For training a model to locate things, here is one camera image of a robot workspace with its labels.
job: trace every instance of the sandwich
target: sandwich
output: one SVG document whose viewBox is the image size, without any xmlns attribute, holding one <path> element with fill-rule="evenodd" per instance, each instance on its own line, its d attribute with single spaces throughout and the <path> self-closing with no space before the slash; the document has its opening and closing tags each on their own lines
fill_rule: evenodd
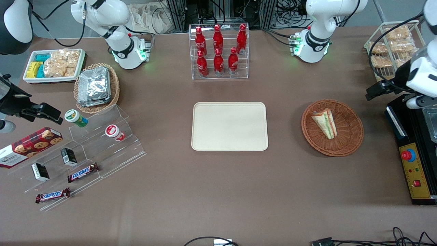
<svg viewBox="0 0 437 246">
<path fill-rule="evenodd" d="M 335 128 L 334 118 L 330 109 L 314 113 L 311 118 L 317 123 L 328 139 L 333 139 L 337 136 L 337 128 Z"/>
</svg>

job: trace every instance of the red switch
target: red switch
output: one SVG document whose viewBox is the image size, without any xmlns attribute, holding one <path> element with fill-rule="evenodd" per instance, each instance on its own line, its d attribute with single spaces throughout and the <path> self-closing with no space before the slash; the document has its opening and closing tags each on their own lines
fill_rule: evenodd
<svg viewBox="0 0 437 246">
<path fill-rule="evenodd" d="M 411 158 L 413 157 L 413 155 L 411 154 L 410 151 L 405 150 L 405 151 L 402 151 L 402 153 L 401 153 L 401 157 L 402 157 L 403 160 L 409 161 L 409 160 L 411 160 Z"/>
</svg>

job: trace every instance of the small black box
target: small black box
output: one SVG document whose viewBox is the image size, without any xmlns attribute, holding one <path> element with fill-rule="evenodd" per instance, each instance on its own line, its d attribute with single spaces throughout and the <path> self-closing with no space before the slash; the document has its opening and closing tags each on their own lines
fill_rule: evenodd
<svg viewBox="0 0 437 246">
<path fill-rule="evenodd" d="M 49 180 L 49 173 L 47 172 L 47 169 L 45 168 L 45 166 L 39 164 L 39 163 L 35 163 L 32 164 L 32 170 L 33 170 L 33 174 L 35 175 L 35 178 L 39 181 L 47 181 Z"/>
<path fill-rule="evenodd" d="M 72 150 L 63 148 L 61 150 L 61 155 L 65 165 L 69 165 L 69 166 L 77 165 L 76 156 L 74 155 L 74 152 Z"/>
</svg>

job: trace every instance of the coca-cola logo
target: coca-cola logo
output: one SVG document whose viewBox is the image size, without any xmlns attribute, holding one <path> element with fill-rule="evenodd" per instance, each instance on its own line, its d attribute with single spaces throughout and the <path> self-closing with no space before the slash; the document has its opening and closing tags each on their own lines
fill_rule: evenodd
<svg viewBox="0 0 437 246">
<path fill-rule="evenodd" d="M 205 47 L 205 42 L 196 43 L 196 48 L 201 49 Z"/>
</svg>

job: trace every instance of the cookie box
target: cookie box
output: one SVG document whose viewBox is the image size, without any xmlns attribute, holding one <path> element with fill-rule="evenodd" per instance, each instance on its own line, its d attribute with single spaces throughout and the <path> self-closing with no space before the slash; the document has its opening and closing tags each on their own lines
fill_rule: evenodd
<svg viewBox="0 0 437 246">
<path fill-rule="evenodd" d="M 73 76 L 69 77 L 49 77 L 49 78 L 27 78 L 26 71 L 29 69 L 30 63 L 35 61 L 36 55 L 40 54 L 49 54 L 52 51 L 57 51 L 57 49 L 49 49 L 49 50 L 36 50 L 30 54 L 29 61 L 27 63 L 26 69 L 24 70 L 23 80 L 28 82 L 29 84 L 54 84 L 54 83 L 66 83 L 66 82 L 74 82 L 76 78 L 79 76 L 80 71 L 82 70 L 83 62 L 85 60 L 85 51 L 83 49 L 73 49 L 79 50 L 79 60 L 76 65 L 76 71 Z"/>
<path fill-rule="evenodd" d="M 44 127 L 0 150 L 0 167 L 11 168 L 62 141 L 62 134 Z"/>
</svg>

